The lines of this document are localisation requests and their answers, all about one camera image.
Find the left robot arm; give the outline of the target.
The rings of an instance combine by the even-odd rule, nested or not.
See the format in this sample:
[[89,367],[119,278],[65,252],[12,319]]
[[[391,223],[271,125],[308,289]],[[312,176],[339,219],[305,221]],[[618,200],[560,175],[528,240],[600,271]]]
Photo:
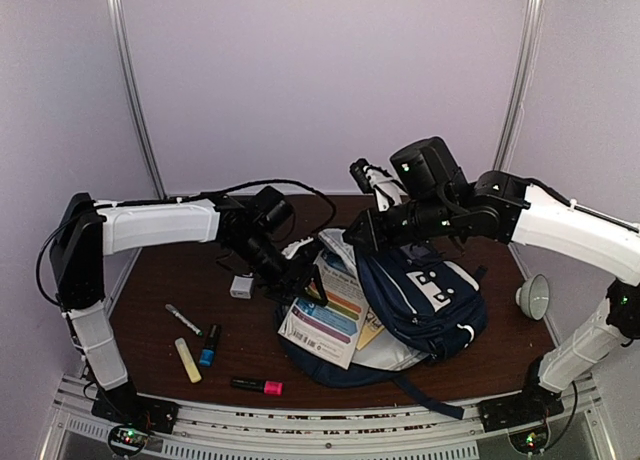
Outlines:
[[289,254],[271,240],[292,215],[285,196],[266,185],[248,200],[227,191],[165,200],[115,202],[78,193],[39,259],[48,259],[57,292],[50,298],[67,321],[101,388],[106,409],[123,424],[137,422],[144,404],[130,379],[104,308],[104,259],[150,246],[215,242],[244,260],[264,283],[267,297],[284,305],[305,298],[328,302],[316,258],[315,239]]

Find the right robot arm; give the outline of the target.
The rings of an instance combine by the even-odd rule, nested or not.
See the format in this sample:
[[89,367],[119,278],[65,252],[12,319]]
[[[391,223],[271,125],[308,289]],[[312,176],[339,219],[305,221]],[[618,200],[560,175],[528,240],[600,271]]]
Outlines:
[[578,376],[639,337],[639,226],[567,199],[534,178],[492,170],[468,182],[445,141],[431,137],[394,153],[395,172],[365,159],[349,171],[377,207],[360,213],[347,243],[378,252],[415,241],[483,236],[564,254],[614,276],[595,313],[532,363],[532,384],[513,399],[519,420],[535,420]]

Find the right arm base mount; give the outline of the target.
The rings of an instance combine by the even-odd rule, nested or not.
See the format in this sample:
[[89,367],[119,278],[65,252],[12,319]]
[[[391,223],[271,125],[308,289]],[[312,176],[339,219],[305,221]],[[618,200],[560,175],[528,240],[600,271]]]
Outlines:
[[557,394],[520,392],[483,400],[478,410],[484,431],[493,432],[543,422],[563,413],[564,405]]

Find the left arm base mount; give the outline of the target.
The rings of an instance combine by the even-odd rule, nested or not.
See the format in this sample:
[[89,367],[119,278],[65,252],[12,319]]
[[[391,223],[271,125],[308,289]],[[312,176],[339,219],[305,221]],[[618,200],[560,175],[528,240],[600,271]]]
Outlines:
[[171,434],[179,413],[175,402],[150,397],[140,397],[132,414],[118,413],[109,402],[98,396],[92,405],[91,414],[112,423],[134,426],[145,432]]

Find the white colourful brochure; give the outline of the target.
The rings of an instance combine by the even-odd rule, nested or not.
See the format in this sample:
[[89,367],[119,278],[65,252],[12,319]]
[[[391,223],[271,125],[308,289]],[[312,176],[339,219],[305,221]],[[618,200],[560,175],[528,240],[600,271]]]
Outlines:
[[348,369],[369,305],[357,277],[339,256],[323,252],[316,265],[327,304],[297,299],[286,312],[278,334],[318,358]]

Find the tan picture booklet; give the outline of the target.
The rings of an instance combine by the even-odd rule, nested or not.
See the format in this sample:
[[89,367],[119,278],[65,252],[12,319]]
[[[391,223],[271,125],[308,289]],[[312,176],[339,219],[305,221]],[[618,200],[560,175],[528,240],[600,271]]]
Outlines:
[[372,308],[369,308],[365,316],[360,336],[356,344],[356,350],[361,351],[369,345],[383,330],[384,324],[380,321]]

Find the navy blue backpack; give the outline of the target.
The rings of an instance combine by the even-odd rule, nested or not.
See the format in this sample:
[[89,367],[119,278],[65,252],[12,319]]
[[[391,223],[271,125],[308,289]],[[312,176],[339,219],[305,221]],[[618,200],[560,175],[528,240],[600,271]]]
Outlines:
[[342,234],[340,228],[321,231],[318,256],[330,252],[340,257],[357,277],[369,308],[385,329],[363,350],[356,350],[349,368],[342,369],[280,337],[279,326],[295,300],[277,307],[273,314],[286,354],[321,385],[354,388],[391,381],[423,407],[461,419],[463,408],[427,396],[404,372],[419,363],[432,364],[456,355],[486,328],[488,313],[480,293],[485,267],[468,273],[427,242],[363,254],[347,244]]

